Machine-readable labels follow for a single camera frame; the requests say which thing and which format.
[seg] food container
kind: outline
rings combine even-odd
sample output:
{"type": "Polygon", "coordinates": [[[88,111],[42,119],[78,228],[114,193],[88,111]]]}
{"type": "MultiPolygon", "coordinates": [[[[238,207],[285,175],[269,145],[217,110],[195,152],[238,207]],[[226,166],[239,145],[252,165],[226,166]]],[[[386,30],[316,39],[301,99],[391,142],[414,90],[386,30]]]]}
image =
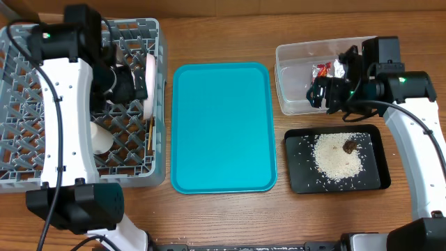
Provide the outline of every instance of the food container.
{"type": "Polygon", "coordinates": [[[325,112],[325,101],[321,108],[313,108],[305,97],[312,84],[312,66],[334,63],[340,53],[352,45],[361,48],[362,42],[370,38],[374,36],[280,45],[276,49],[275,77],[282,112],[285,115],[325,112]]]}

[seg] gray dish rack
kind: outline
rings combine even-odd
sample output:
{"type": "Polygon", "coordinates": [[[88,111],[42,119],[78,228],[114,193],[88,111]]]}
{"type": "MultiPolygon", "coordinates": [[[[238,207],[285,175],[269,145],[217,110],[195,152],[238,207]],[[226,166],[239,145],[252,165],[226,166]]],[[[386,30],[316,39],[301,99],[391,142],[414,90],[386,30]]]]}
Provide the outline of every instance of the gray dish rack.
{"type": "MultiPolygon", "coordinates": [[[[95,155],[101,182],[123,187],[154,186],[166,175],[166,128],[164,85],[167,78],[167,44],[157,20],[152,18],[110,20],[116,43],[131,69],[144,68],[145,57],[156,58],[153,118],[143,121],[142,103],[110,105],[91,120],[108,129],[114,145],[95,155]]],[[[13,26],[13,36],[25,50],[32,25],[13,26]]],[[[110,33],[102,29],[102,44],[110,33]]],[[[10,44],[0,30],[0,193],[24,192],[40,187],[45,159],[44,107],[36,70],[10,44]]]]}

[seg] teal tray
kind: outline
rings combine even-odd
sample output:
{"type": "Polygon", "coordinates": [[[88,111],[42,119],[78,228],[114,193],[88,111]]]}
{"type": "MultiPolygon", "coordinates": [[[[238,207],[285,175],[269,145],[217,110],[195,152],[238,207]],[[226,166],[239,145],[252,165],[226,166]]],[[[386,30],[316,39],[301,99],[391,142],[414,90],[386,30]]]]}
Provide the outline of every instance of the teal tray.
{"type": "Polygon", "coordinates": [[[183,194],[263,192],[277,180],[268,70],[180,67],[174,75],[171,182],[183,194]]]}

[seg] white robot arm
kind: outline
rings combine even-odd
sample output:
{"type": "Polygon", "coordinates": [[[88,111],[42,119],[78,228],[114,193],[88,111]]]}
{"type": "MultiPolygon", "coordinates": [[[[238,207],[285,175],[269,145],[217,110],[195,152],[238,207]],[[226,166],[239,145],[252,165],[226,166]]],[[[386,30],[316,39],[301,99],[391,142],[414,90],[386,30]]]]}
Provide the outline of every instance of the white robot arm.
{"type": "MultiPolygon", "coordinates": [[[[101,16],[87,5],[68,6],[63,24],[39,23],[32,28],[27,38],[31,55],[13,40],[13,23],[7,27],[8,37],[37,69],[45,104],[42,188],[26,192],[28,209],[46,219],[38,250],[49,225],[98,237],[110,250],[152,250],[150,236],[124,214],[120,185],[100,183],[93,153],[106,151],[113,139],[93,126],[95,140],[104,143],[92,144],[90,111],[103,109],[106,101],[135,99],[145,100],[144,107],[152,109],[153,90],[147,86],[153,88],[156,78],[153,56],[147,56],[149,79],[141,69],[132,72],[128,66],[117,66],[118,49],[112,44],[101,47],[101,16]]],[[[144,113],[146,119],[150,116],[151,111],[144,113]]]]}
{"type": "MultiPolygon", "coordinates": [[[[437,103],[427,98],[408,98],[399,106],[421,119],[446,153],[437,103]]],[[[387,109],[384,120],[397,143],[406,172],[413,220],[432,218],[436,213],[446,212],[445,175],[428,135],[409,116],[393,108],[387,109]]],[[[354,234],[349,236],[351,251],[386,251],[387,237],[388,234],[354,234]]]]}
{"type": "Polygon", "coordinates": [[[317,77],[307,99],[320,107],[325,98],[327,113],[342,110],[345,122],[384,117],[409,182],[414,220],[388,235],[344,234],[339,250],[444,250],[446,143],[429,75],[405,71],[397,37],[368,39],[361,49],[352,46],[340,54],[339,61],[346,66],[344,78],[317,77]],[[362,117],[348,120],[350,114],[362,117]]]}

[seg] rice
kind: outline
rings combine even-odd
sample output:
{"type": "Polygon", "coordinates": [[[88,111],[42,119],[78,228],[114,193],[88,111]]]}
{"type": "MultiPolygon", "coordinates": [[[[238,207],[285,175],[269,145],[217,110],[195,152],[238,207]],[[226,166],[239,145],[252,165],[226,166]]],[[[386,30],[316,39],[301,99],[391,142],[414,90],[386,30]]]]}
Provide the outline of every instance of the rice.
{"type": "Polygon", "coordinates": [[[361,133],[335,133],[320,135],[314,145],[313,157],[317,170],[335,183],[343,178],[350,178],[362,171],[358,150],[351,154],[343,150],[349,139],[361,136],[361,133]]]}

